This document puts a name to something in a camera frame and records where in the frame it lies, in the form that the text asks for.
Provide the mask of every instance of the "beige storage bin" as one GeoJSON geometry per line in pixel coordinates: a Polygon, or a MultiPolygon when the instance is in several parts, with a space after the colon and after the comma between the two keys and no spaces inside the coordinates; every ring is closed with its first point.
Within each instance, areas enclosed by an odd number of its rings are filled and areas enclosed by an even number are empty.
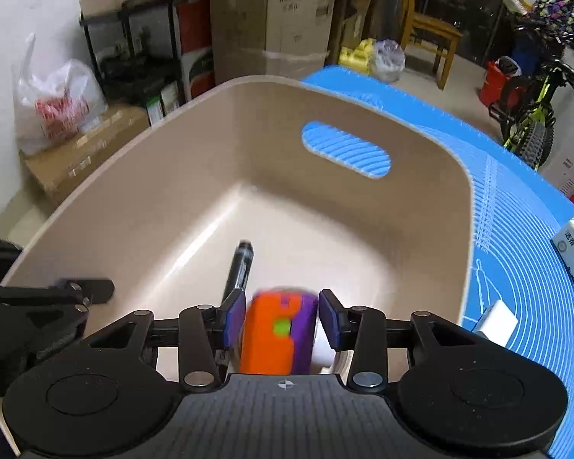
{"type": "MultiPolygon", "coordinates": [[[[234,248],[248,239],[249,295],[330,288],[345,306],[397,319],[425,309],[459,322],[471,200],[464,167],[403,122],[289,79],[240,78],[103,164],[53,214],[5,284],[112,279],[114,299],[92,307],[88,333],[135,309],[178,317],[220,303],[234,248]],[[312,121],[381,147],[389,173],[371,179],[311,153],[302,128],[312,121]]],[[[393,352],[395,379],[406,360],[393,352]]],[[[158,370],[175,377],[174,352],[160,356],[158,370]]]]}

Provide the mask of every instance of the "chair seat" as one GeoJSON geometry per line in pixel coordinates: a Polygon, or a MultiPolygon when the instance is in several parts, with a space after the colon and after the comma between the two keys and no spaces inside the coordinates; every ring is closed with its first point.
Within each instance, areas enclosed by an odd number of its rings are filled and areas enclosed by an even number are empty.
{"type": "Polygon", "coordinates": [[[455,26],[449,24],[448,22],[441,21],[429,15],[423,15],[420,13],[414,13],[413,26],[422,27],[423,29],[433,30],[438,29],[439,31],[449,35],[450,37],[461,38],[461,33],[457,30],[455,26]]]}

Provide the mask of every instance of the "bicycle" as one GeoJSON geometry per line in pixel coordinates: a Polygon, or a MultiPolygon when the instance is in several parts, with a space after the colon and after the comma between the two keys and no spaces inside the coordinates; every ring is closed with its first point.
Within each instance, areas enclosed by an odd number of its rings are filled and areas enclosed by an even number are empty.
{"type": "Polygon", "coordinates": [[[574,69],[560,58],[574,35],[562,38],[544,36],[536,22],[521,24],[517,31],[528,32],[542,50],[542,61],[532,79],[510,78],[497,102],[489,106],[489,116],[499,122],[504,148],[537,171],[553,147],[554,116],[551,99],[557,88],[574,88],[574,69]]]}

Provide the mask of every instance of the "gray trash bag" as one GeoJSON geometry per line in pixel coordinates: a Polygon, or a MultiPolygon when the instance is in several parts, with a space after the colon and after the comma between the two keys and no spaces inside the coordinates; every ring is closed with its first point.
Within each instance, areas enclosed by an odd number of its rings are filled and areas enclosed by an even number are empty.
{"type": "Polygon", "coordinates": [[[399,44],[392,39],[385,39],[375,42],[374,55],[370,62],[373,77],[383,82],[394,82],[404,70],[406,56],[399,44]]]}

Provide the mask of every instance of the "white plastic bag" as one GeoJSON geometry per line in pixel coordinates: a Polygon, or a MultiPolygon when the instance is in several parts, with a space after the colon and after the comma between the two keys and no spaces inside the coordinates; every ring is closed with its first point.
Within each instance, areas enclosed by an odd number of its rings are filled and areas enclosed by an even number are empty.
{"type": "Polygon", "coordinates": [[[32,75],[35,40],[34,34],[26,39],[26,54],[13,84],[17,145],[26,155],[93,128],[93,121],[106,110],[93,73],[78,60],[69,60],[45,81],[32,75]]]}
{"type": "Polygon", "coordinates": [[[379,81],[393,82],[400,78],[406,64],[404,50],[391,39],[377,41],[370,61],[372,75],[379,81]]]}

